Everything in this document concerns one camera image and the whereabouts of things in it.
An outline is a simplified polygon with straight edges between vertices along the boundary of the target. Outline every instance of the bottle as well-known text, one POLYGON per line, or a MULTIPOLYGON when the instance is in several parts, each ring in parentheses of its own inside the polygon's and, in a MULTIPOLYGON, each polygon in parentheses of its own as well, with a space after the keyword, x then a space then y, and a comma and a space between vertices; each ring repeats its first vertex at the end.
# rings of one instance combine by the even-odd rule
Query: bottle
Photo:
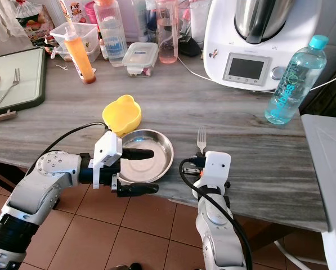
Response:
POLYGON ((79 75, 83 77, 85 83, 95 82, 95 75, 89 62, 87 52, 84 49, 83 41, 75 32, 74 28, 65 27, 64 43, 71 59, 77 68, 79 75))
POLYGON ((178 4, 176 0, 156 0, 159 60, 171 64, 178 59, 178 4))
POLYGON ((106 47, 105 47, 105 44, 104 44, 104 40, 101 36, 99 27, 98 27, 98 38, 99 38, 99 47, 100 47, 101 54, 102 54, 102 56, 105 60, 108 60, 109 57, 107 55, 107 50, 106 50, 106 47))
POLYGON ((328 40, 324 35, 315 35, 308 47, 300 49, 290 59, 265 110, 265 118, 269 122, 282 125, 292 119, 325 67, 326 56, 323 49, 328 40))
POLYGON ((147 25, 146 25, 146 6, 145 0, 132 0, 135 22, 138 28, 139 42, 147 42, 147 25))
POLYGON ((156 5, 155 0, 145 0, 147 34, 149 42, 158 43, 156 39, 156 5))
POLYGON ((94 10, 110 63, 123 66, 127 41, 117 0, 95 0, 94 10))

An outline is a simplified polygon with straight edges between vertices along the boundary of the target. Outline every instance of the appliance display screen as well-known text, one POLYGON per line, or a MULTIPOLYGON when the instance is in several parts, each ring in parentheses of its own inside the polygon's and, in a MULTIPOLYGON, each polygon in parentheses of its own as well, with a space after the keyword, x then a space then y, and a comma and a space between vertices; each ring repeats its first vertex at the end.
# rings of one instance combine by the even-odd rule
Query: appliance display screen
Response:
POLYGON ((264 62, 233 58, 229 70, 229 75, 251 78, 258 80, 262 72, 264 62))

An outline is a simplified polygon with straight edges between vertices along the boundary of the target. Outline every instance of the appliance knob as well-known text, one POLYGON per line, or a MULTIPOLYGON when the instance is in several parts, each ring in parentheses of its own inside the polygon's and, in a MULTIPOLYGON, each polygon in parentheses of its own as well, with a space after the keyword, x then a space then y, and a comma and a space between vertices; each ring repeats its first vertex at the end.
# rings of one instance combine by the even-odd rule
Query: appliance knob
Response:
POLYGON ((270 77, 273 80, 280 80, 281 77, 283 77, 285 68, 282 66, 276 66, 275 68, 273 68, 270 72, 270 77))

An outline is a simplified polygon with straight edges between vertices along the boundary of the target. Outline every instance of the tile floor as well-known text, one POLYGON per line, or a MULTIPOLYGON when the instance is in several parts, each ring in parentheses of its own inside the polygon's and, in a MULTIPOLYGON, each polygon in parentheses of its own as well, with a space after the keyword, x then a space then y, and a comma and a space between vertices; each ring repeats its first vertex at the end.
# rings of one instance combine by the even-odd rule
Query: tile floor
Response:
MULTIPOLYGON (((9 194, 0 188, 0 209, 9 194)), ((195 218, 195 208, 156 196, 117 198, 108 187, 93 190, 88 184, 68 188, 33 237, 20 269, 108 270, 132 262, 144 270, 204 269, 195 218)), ((244 226, 247 219, 240 220, 244 226)), ((325 260, 318 233, 299 231, 281 242, 295 255, 325 260)), ((298 269, 274 244, 253 258, 255 270, 298 269)))

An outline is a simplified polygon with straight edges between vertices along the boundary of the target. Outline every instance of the blue bottle cap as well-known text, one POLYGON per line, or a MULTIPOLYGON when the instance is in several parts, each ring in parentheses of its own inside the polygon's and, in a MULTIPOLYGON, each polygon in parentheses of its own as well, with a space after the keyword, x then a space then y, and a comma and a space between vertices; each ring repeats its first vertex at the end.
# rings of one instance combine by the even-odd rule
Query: blue bottle cap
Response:
POLYGON ((327 45, 329 38, 324 35, 314 35, 309 42, 309 47, 314 49, 323 50, 327 45))

